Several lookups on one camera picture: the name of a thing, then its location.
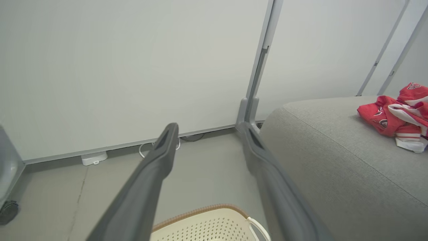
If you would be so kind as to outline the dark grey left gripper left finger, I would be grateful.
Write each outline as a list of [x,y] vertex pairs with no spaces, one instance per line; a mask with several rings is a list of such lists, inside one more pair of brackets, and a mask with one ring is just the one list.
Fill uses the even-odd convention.
[[170,174],[179,126],[170,123],[87,237],[88,241],[148,241],[162,183]]

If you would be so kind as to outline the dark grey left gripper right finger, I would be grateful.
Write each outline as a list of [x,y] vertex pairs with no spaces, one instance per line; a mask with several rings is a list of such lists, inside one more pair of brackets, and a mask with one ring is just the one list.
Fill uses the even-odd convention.
[[333,241],[253,126],[241,123],[240,128],[246,164],[257,182],[272,240]]

